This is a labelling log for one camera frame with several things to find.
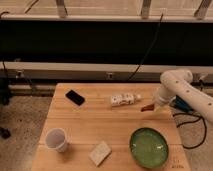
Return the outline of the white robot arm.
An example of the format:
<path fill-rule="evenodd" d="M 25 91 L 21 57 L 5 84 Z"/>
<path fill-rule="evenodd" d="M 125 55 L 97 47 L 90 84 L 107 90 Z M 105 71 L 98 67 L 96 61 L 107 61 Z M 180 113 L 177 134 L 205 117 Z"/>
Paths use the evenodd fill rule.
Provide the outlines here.
<path fill-rule="evenodd" d="M 213 124 L 213 97 L 194 88 L 191 85 L 192 81 L 193 74 L 188 69 L 163 72 L 160 76 L 161 85 L 154 94 L 153 102 L 159 106 L 165 106 L 175 96 L 179 96 Z"/>

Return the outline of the blue object behind arm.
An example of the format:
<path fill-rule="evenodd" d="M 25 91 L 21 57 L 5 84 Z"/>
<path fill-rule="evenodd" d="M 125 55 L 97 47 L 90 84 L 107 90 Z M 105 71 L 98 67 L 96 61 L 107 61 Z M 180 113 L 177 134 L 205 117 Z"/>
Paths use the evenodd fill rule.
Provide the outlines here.
<path fill-rule="evenodd" d="M 174 100 L 174 107 L 184 112 L 192 112 L 193 109 L 179 96 Z"/>

